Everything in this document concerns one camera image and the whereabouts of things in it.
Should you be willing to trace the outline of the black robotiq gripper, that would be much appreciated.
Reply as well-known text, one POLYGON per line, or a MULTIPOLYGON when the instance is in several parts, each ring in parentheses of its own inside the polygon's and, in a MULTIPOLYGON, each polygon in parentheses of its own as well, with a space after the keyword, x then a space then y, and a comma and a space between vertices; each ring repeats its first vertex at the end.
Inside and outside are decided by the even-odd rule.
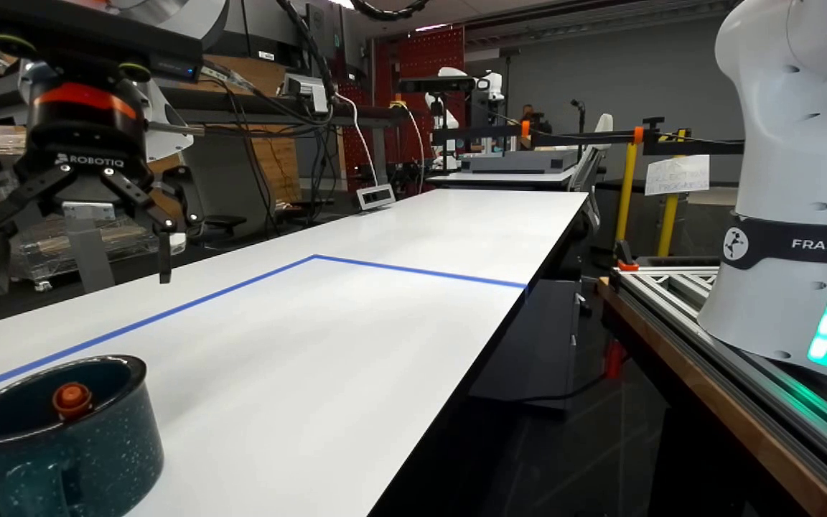
POLYGON ((27 182, 0 202, 0 297, 11 285, 11 239, 51 215, 83 182, 159 239, 159 281, 172 281, 176 222, 143 193, 147 117, 127 84, 41 81, 29 100, 27 182))

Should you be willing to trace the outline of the aluminium extrusion robot base table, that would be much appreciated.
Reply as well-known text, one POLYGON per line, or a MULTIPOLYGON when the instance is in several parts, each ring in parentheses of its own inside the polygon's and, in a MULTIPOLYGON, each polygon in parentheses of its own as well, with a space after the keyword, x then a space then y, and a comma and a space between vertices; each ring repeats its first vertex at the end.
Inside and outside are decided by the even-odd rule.
POLYGON ((721 346, 697 324, 711 285, 711 268, 614 268, 597 297, 605 327, 663 397, 729 436, 724 479, 766 515, 827 517, 827 358, 798 366, 721 346))

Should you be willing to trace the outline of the white franka robot arm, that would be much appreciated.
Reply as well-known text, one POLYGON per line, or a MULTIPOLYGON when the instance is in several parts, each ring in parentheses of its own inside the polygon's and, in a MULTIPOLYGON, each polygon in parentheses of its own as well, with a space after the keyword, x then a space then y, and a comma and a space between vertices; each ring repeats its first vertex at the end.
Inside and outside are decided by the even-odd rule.
POLYGON ((716 61, 740 100, 744 157, 697 324, 827 376, 827 0, 740 0, 716 61))

